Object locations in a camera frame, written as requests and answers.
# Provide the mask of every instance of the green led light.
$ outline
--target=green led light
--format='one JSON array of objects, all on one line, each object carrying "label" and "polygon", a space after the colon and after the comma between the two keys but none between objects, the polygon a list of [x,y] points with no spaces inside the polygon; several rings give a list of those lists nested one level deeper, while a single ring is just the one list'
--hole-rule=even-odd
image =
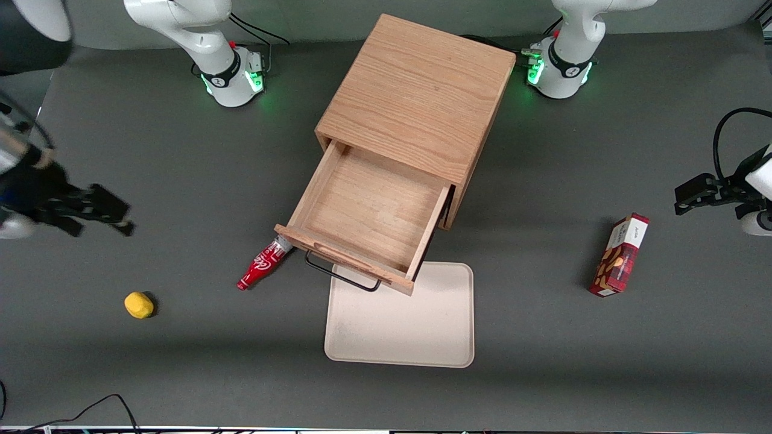
[{"label": "green led light", "polygon": [[544,71],[544,61],[539,60],[535,65],[531,66],[531,71],[528,71],[528,82],[533,85],[539,83],[542,71]]},{"label": "green led light", "polygon": [[252,87],[252,90],[254,90],[255,93],[258,93],[262,90],[262,76],[259,73],[250,73],[249,71],[244,71],[244,76],[246,77],[247,81],[249,81],[249,85]]},{"label": "green led light", "polygon": [[584,78],[581,79],[582,84],[585,84],[587,82],[587,78],[590,76],[591,69],[592,69],[592,62],[590,62],[590,64],[587,65],[587,71],[584,72]]},{"label": "green led light", "polygon": [[206,86],[206,93],[212,95],[212,89],[209,89],[209,83],[206,82],[206,78],[204,78],[204,74],[201,75],[201,81],[203,81],[204,86]]}]

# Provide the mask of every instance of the black metal handle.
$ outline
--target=black metal handle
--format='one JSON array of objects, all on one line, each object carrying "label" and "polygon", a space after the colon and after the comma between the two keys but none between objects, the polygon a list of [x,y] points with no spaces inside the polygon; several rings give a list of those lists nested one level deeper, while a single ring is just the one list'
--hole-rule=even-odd
[{"label": "black metal handle", "polygon": [[368,288],[365,285],[360,285],[359,283],[356,283],[356,282],[354,282],[353,280],[351,280],[351,279],[349,279],[347,277],[343,277],[343,276],[341,276],[338,273],[333,273],[332,271],[329,271],[328,269],[323,268],[322,266],[318,266],[317,264],[312,263],[311,261],[308,260],[308,256],[310,254],[311,254],[311,251],[310,250],[306,250],[306,264],[308,264],[308,266],[310,266],[311,268],[315,268],[315,269],[321,271],[322,273],[328,274],[328,275],[330,275],[330,276],[332,276],[332,277],[334,277],[336,279],[343,280],[345,283],[348,283],[349,285],[354,285],[355,287],[357,287],[357,288],[359,288],[361,290],[366,290],[368,293],[374,292],[381,285],[381,280],[380,279],[378,279],[378,281],[375,282],[375,286],[372,287],[372,288]]}]

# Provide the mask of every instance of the wooden drawer cabinet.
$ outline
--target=wooden drawer cabinet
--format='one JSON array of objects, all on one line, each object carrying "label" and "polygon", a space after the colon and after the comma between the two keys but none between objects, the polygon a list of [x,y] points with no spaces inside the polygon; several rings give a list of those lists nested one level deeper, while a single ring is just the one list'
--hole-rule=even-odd
[{"label": "wooden drawer cabinet", "polygon": [[322,161],[276,231],[411,294],[435,227],[455,218],[514,62],[382,15],[317,125]]}]

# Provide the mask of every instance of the cracker box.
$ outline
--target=cracker box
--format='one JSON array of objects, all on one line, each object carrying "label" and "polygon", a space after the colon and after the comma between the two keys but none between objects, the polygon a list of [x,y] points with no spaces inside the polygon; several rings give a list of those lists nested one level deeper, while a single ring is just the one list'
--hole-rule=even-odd
[{"label": "cracker box", "polygon": [[591,293],[608,297],[625,290],[647,227],[648,218],[635,213],[614,225],[601,264],[595,271]]}]

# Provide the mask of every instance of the yellow sponge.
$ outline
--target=yellow sponge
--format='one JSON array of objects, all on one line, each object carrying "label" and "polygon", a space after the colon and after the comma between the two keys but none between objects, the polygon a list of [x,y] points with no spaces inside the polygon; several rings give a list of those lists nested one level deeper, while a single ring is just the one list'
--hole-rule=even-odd
[{"label": "yellow sponge", "polygon": [[155,306],[143,293],[133,292],[126,296],[124,306],[132,317],[144,319],[153,314]]}]

